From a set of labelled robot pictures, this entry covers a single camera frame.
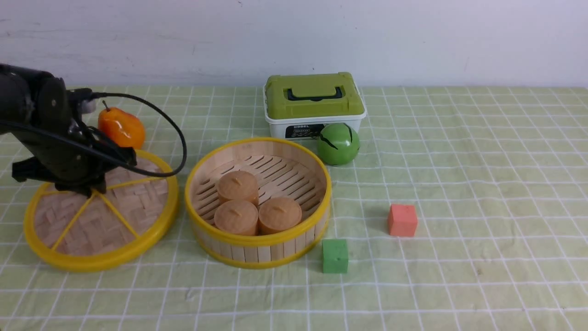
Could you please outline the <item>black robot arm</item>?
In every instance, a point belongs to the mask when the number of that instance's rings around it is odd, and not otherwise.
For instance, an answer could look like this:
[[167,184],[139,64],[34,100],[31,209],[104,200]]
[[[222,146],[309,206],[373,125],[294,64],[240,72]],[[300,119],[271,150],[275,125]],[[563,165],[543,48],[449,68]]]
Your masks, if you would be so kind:
[[82,119],[96,110],[90,88],[68,89],[46,71],[1,65],[1,134],[12,134],[32,154],[12,164],[17,182],[51,183],[58,191],[90,197],[106,191],[105,175],[135,167],[136,153],[116,145]]

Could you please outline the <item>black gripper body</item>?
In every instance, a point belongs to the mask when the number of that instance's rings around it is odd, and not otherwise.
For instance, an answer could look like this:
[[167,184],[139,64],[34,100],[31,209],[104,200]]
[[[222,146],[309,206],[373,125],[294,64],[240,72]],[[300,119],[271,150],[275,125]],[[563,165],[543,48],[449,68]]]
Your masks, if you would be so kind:
[[[12,178],[19,183],[34,180],[52,183],[57,191],[72,191],[90,197],[95,190],[105,193],[107,172],[118,166],[111,161],[88,154],[71,144],[40,135],[23,128],[13,128],[12,134],[21,142],[32,157],[12,164]],[[88,149],[105,153],[129,166],[138,164],[133,148],[115,145],[94,126],[75,132],[71,141]]]

